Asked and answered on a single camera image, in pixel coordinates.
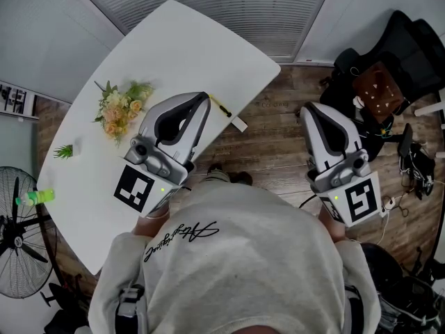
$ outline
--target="wall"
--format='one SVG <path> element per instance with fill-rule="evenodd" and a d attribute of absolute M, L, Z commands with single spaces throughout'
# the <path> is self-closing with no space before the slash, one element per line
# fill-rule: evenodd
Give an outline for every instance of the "wall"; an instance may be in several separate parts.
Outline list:
<path fill-rule="evenodd" d="M 36 125 L 29 121 L 0 115 L 0 166 L 21 168 L 37 177 Z"/>
<path fill-rule="evenodd" d="M 0 0 L 0 27 L 0 80 L 68 102 L 123 36 L 81 0 Z"/>
<path fill-rule="evenodd" d="M 439 36 L 445 33 L 445 0 L 325 0 L 296 61 L 333 63 L 348 47 L 366 53 L 382 35 L 393 10 L 413 20 L 423 18 Z"/>
<path fill-rule="evenodd" d="M 48 288 L 50 282 L 58 284 L 54 272 L 42 288 L 46 297 L 51 296 Z M 51 307 L 48 307 L 39 292 L 25 299 L 12 299 L 0 294 L 0 308 L 0 333 L 2 334 L 43 333 L 43 328 L 60 309 L 55 301 L 51 302 Z"/>

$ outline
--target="white table leg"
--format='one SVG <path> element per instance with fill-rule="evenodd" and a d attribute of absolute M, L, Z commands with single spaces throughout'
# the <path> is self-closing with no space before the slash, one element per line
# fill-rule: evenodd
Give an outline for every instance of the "white table leg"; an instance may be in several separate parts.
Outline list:
<path fill-rule="evenodd" d="M 433 113 L 434 111 L 439 111 L 445 109 L 445 102 L 439 102 L 433 105 L 428 105 L 423 108 L 414 110 L 415 116 L 422 116 L 425 114 Z"/>

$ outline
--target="black office chair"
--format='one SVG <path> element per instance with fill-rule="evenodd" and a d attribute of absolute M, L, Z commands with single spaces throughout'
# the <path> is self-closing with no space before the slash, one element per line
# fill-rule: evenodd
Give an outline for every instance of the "black office chair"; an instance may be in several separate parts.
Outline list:
<path fill-rule="evenodd" d="M 379 124 L 365 108 L 360 111 L 364 121 L 356 121 L 353 80 L 378 61 L 383 62 L 405 98 L 395 110 L 396 115 L 424 95 L 445 87 L 445 48 L 442 42 L 423 19 L 412 22 L 401 11 L 392 14 L 382 37 L 370 52 L 360 56 L 352 48 L 343 51 L 335 60 L 332 77 L 324 81 L 329 86 L 321 95 L 320 102 L 356 122 L 371 161 L 383 144 L 391 141 L 391 137 L 382 138 L 376 134 L 380 134 L 381 129 L 391 129 L 394 117 L 389 116 Z"/>

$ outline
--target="shoe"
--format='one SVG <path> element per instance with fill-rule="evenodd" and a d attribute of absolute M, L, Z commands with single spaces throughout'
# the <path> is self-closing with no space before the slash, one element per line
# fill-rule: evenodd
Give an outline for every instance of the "shoe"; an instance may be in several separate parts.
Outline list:
<path fill-rule="evenodd" d="M 247 172 L 240 172 L 240 173 L 235 174 L 235 176 L 230 178 L 230 182 L 245 184 L 247 186 L 253 185 L 252 176 Z"/>
<path fill-rule="evenodd" d="M 223 165 L 221 165 L 221 164 L 212 164 L 212 165 L 209 167 L 209 169 L 207 170 L 207 175 L 208 175 L 210 172 L 213 172 L 214 170 L 220 170 L 220 171 L 223 171 Z"/>

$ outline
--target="chair backrest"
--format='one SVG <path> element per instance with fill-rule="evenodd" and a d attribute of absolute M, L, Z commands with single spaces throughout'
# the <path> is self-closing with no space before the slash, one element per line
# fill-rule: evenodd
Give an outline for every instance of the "chair backrest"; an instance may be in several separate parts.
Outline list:
<path fill-rule="evenodd" d="M 431 26 L 422 19 L 412 22 L 395 11 L 382 37 L 361 57 L 363 66 L 382 61 L 409 103 L 445 87 L 445 48 Z"/>

